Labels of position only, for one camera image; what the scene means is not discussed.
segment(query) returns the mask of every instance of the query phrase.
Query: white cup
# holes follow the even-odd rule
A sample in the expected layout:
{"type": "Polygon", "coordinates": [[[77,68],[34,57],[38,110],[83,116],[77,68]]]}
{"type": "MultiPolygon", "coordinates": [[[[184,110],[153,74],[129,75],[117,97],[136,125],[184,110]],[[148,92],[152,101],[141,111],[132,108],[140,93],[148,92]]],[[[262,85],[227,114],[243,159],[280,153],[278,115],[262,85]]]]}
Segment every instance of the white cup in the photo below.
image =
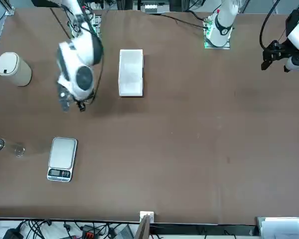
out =
{"type": "Polygon", "coordinates": [[[0,56],[0,75],[8,77],[16,86],[26,86],[32,76],[31,68],[14,52],[5,52],[0,56]]]}

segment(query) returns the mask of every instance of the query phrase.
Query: glass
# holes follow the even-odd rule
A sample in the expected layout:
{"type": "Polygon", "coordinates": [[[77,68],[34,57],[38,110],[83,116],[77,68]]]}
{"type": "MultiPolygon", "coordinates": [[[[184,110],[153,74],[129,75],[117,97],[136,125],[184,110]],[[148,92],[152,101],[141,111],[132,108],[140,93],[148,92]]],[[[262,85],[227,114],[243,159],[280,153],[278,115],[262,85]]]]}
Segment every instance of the glass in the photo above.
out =
{"type": "Polygon", "coordinates": [[[0,151],[1,150],[13,153],[16,157],[22,157],[25,152],[25,148],[22,143],[11,142],[3,138],[0,138],[0,151]]]}

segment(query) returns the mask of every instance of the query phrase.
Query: robotic arm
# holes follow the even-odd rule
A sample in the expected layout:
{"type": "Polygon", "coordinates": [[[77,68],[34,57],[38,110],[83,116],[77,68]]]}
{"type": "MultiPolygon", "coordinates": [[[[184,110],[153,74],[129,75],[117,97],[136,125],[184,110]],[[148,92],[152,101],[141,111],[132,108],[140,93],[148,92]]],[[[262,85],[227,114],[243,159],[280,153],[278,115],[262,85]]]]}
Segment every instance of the robotic arm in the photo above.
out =
{"type": "Polygon", "coordinates": [[[60,43],[57,49],[57,64],[61,70],[57,81],[59,102],[65,112],[72,102],[76,102],[80,112],[83,112],[85,102],[95,94],[90,66],[101,61],[103,46],[80,0],[63,0],[62,3],[61,6],[73,14],[74,24],[80,27],[81,34],[70,42],[60,43]]]}
{"type": "Polygon", "coordinates": [[[263,48],[263,60],[261,69],[266,70],[273,61],[288,58],[287,63],[284,66],[284,71],[289,72],[292,70],[299,70],[299,6],[293,10],[289,17],[286,19],[286,36],[287,39],[283,43],[279,43],[274,40],[268,47],[264,47],[262,44],[262,32],[264,26],[268,20],[268,17],[277,6],[277,0],[267,15],[260,34],[260,45],[263,48]]]}

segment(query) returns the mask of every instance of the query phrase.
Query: digital kitchen scale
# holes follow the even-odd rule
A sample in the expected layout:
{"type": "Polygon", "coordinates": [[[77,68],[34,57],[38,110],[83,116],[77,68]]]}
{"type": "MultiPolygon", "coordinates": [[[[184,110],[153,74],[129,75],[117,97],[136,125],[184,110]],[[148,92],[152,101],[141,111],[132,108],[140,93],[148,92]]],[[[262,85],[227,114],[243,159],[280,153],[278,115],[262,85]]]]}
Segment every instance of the digital kitchen scale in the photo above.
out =
{"type": "Polygon", "coordinates": [[[56,137],[52,141],[47,179],[70,182],[75,159],[77,140],[56,137]]]}

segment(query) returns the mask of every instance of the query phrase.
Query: table surface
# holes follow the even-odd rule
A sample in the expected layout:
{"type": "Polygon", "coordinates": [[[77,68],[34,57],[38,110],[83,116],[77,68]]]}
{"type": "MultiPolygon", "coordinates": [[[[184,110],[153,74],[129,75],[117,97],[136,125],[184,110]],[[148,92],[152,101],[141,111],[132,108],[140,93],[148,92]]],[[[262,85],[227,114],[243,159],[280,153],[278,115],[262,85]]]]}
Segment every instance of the table surface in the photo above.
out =
{"type": "MultiPolygon", "coordinates": [[[[237,16],[232,49],[213,50],[199,28],[104,12],[98,96],[84,113],[75,105],[63,113],[55,54],[66,36],[49,9],[17,10],[0,55],[18,53],[33,75],[23,88],[0,77],[0,137],[26,148],[23,158],[0,152],[0,217],[138,221],[139,211],[154,211],[157,222],[254,224],[299,216],[299,72],[284,73],[283,61],[261,71],[264,18],[237,16]],[[119,97],[120,49],[143,49],[143,98],[119,97]],[[79,142],[70,183],[46,179],[57,136],[79,142]]],[[[271,17],[266,44],[285,18],[271,17]]]]}

